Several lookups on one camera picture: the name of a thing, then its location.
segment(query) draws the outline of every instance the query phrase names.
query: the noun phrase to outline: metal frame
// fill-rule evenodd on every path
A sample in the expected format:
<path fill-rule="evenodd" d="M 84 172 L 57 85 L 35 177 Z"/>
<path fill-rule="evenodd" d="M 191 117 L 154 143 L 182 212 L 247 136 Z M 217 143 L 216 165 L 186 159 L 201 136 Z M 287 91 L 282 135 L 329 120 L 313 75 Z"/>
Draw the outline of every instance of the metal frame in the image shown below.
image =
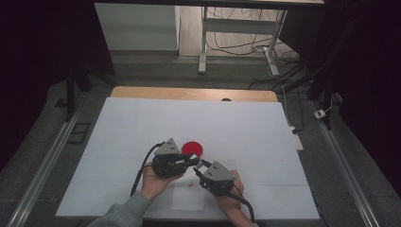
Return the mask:
<path fill-rule="evenodd" d="M 200 43 L 200 64 L 199 73 L 206 73 L 206 33 L 207 32 L 227 32 L 227 33 L 245 33 L 245 34 L 265 34 L 271 35 L 269 48 L 265 51 L 271 74 L 280 75 L 277 65 L 274 62 L 272 53 L 280 34 L 281 27 L 286 17 L 286 10 L 278 12 L 277 22 L 272 21 L 250 21 L 250 20 L 233 20 L 233 19 L 215 19 L 207 18 L 207 7 L 202 11 L 202 28 Z"/>
<path fill-rule="evenodd" d="M 311 103 L 310 105 L 313 109 L 318 110 L 313 102 L 309 103 Z M 344 179 L 351 195 L 354 197 L 357 209 L 359 210 L 365 225 L 369 227 L 379 227 L 380 224 L 375 216 L 374 210 L 372 209 L 372 206 L 366 198 L 365 193 L 357 182 L 357 178 L 355 177 L 352 168 L 348 164 L 347 159 L 345 158 L 339 143 L 337 142 L 336 136 L 332 131 L 327 129 L 322 121 L 319 121 L 319 127 L 321 128 L 327 145 L 330 147 L 334 160 L 336 161 L 341 172 L 342 178 Z"/>
<path fill-rule="evenodd" d="M 72 114 L 71 119 L 63 124 L 56 140 L 44 157 L 44 160 L 39 166 L 38 171 L 35 173 L 35 176 L 27 187 L 24 196 L 18 203 L 17 208 L 14 210 L 14 213 L 7 224 L 8 227 L 24 226 L 26 223 L 26 220 L 33 206 L 35 205 L 36 200 L 39 198 L 39 195 L 44 188 L 44 184 L 46 183 L 54 164 L 56 164 L 57 159 L 59 158 L 59 155 L 68 139 L 71 130 L 74 128 L 74 125 L 77 122 L 84 104 L 87 101 L 87 96 L 88 95 L 85 93 L 81 93 L 79 95 L 77 110 Z"/>

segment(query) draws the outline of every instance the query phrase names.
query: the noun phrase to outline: white table surface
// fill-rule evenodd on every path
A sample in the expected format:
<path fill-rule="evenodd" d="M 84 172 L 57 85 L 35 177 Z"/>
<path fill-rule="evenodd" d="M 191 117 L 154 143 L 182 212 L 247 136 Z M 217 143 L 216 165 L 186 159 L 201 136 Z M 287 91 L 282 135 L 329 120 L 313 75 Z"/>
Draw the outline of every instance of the white table surface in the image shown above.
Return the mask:
<path fill-rule="evenodd" d="M 174 138 L 179 148 L 197 141 L 201 158 L 237 169 L 256 219 L 317 219 L 291 136 L 278 102 L 109 97 L 56 216 L 99 217 L 124 203 L 148 150 Z M 171 183 L 145 218 L 226 219 L 209 193 L 202 211 L 171 209 L 173 191 Z"/>

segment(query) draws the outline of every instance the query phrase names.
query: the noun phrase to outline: metal bar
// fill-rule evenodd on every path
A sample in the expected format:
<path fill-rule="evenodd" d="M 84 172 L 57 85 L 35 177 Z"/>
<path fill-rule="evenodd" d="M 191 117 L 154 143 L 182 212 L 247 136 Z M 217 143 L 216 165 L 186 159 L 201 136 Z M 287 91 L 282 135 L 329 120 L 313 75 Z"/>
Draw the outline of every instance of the metal bar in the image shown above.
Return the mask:
<path fill-rule="evenodd" d="M 309 103 L 311 103 L 312 107 L 315 110 L 318 110 L 318 108 L 316 108 L 314 103 L 312 102 Z M 345 180 L 348 190 L 354 197 L 357 209 L 359 210 L 360 215 L 363 221 L 365 222 L 365 225 L 369 227 L 379 227 L 380 224 L 378 223 L 378 220 L 375 217 L 375 213 L 372 209 L 372 206 L 368 202 L 368 199 L 366 198 L 366 195 L 363 192 L 362 188 L 359 186 L 357 178 L 355 177 L 354 172 L 352 171 L 344 154 L 342 153 L 342 150 L 339 146 L 339 143 L 336 140 L 335 135 L 333 134 L 332 131 L 329 131 L 326 128 L 326 126 L 322 121 L 319 121 L 319 127 L 321 128 L 324 139 L 327 142 L 328 146 L 330 147 L 334 160 L 336 161 L 337 166 L 340 169 L 342 178 Z"/>
<path fill-rule="evenodd" d="M 226 20 L 215 18 L 209 18 L 207 21 L 207 31 L 210 32 L 272 35 L 275 28 L 276 22 L 273 21 Z"/>
<path fill-rule="evenodd" d="M 204 7 L 201 21 L 200 66 L 198 70 L 199 74 L 206 73 L 206 28 L 207 28 L 207 7 Z"/>
<path fill-rule="evenodd" d="M 17 227 L 24 226 L 26 220 L 32 210 L 36 200 L 44 188 L 44 184 L 47 181 L 50 172 L 53 169 L 54 164 L 56 164 L 57 159 L 64 147 L 65 142 L 67 141 L 68 135 L 74 127 L 74 124 L 77 122 L 77 119 L 84 107 L 84 104 L 87 100 L 87 94 L 81 94 L 78 97 L 78 107 L 77 110 L 72 115 L 70 121 L 65 122 L 49 151 L 47 152 L 44 160 L 38 168 L 38 171 L 35 173 L 32 181 L 24 193 L 24 196 L 21 198 L 20 202 L 17 205 L 17 208 L 14 210 L 8 227 Z"/>
<path fill-rule="evenodd" d="M 268 63 L 269 63 L 269 68 L 270 68 L 271 74 L 273 76 L 280 75 L 280 73 L 278 72 L 278 69 L 277 69 L 277 65 L 274 62 L 273 51 L 274 51 L 274 47 L 275 47 L 277 39 L 278 39 L 278 35 L 280 34 L 281 27 L 283 26 L 284 18 L 286 17 L 287 12 L 281 10 L 278 13 L 279 14 L 278 14 L 277 22 L 275 23 L 276 24 L 275 30 L 273 32 L 273 35 L 271 36 L 268 51 L 265 51 L 265 55 L 266 55 L 266 58 L 268 59 Z"/>
<path fill-rule="evenodd" d="M 300 3 L 297 1 L 260 1 L 260 0 L 95 0 L 96 3 L 142 4 L 161 6 L 190 6 L 190 7 L 219 7 L 219 8 L 246 8 L 246 9 L 284 9 L 284 10 L 314 10 L 327 9 L 324 1 Z"/>

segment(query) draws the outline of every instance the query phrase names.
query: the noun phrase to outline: red circle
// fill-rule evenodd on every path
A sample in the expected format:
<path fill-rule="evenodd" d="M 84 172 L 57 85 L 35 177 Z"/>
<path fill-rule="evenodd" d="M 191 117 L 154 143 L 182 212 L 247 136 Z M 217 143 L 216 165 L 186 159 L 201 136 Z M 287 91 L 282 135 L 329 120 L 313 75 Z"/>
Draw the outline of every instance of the red circle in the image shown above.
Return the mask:
<path fill-rule="evenodd" d="M 198 157 L 201 157 L 203 147 L 198 142 L 190 141 L 183 145 L 182 152 L 183 154 L 195 153 Z"/>

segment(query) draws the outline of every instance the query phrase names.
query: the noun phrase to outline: wooden edge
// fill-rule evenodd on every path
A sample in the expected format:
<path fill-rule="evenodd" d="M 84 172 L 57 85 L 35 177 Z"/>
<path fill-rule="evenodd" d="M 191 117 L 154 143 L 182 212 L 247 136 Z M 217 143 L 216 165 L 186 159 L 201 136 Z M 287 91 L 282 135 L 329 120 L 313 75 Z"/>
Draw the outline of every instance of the wooden edge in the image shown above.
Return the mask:
<path fill-rule="evenodd" d="M 221 90 L 200 88 L 127 87 L 118 86 L 111 97 L 135 97 L 154 99 L 214 100 L 229 98 L 232 101 L 277 102 L 272 91 Z"/>

